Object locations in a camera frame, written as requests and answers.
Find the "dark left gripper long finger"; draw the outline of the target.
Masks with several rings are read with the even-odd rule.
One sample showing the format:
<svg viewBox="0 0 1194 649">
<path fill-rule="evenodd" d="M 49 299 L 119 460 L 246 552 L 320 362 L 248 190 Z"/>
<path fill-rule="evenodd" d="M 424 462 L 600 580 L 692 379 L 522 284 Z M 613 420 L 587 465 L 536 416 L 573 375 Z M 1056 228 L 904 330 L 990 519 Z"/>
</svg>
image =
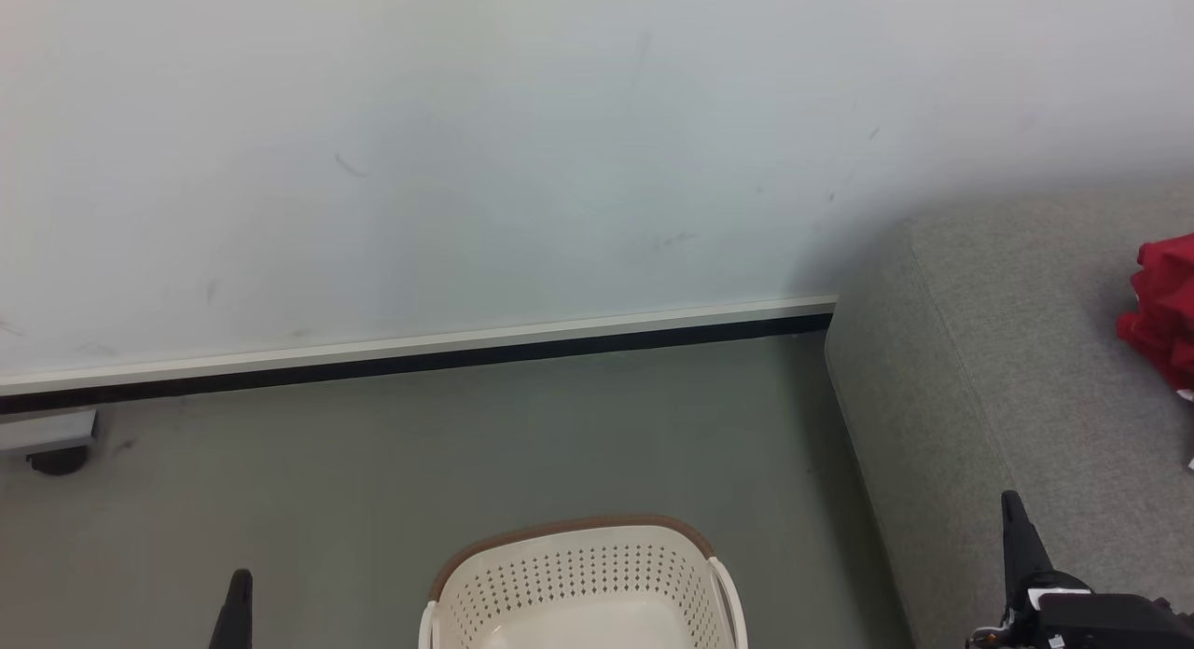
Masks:
<svg viewBox="0 0 1194 649">
<path fill-rule="evenodd" d="M 253 645 L 254 583 L 250 570 L 233 573 L 209 641 L 210 649 L 250 649 Z"/>
</svg>

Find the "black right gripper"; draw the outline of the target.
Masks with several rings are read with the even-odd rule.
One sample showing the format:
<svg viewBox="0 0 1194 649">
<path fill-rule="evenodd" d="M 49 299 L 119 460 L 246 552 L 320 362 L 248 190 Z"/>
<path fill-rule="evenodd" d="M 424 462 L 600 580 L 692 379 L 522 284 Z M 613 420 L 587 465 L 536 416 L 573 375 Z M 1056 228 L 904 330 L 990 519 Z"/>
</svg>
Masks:
<svg viewBox="0 0 1194 649">
<path fill-rule="evenodd" d="M 1189 614 L 1165 599 L 1033 588 L 1053 571 L 1018 492 L 999 496 L 1004 565 L 1002 628 L 977 628 L 970 648 L 1190 648 Z"/>
</svg>

